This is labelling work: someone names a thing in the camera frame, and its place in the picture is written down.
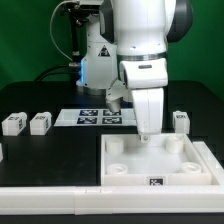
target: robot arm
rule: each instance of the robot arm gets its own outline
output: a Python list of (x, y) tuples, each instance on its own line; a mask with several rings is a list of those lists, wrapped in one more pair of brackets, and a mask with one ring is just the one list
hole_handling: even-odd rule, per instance
[[(179, 41), (191, 27), (190, 2), (104, 0), (100, 19), (101, 35), (117, 44), (119, 78), (131, 92), (138, 133), (144, 142), (162, 129), (167, 40)], [(107, 104), (113, 111), (119, 110), (117, 99), (124, 92), (109, 90)]]

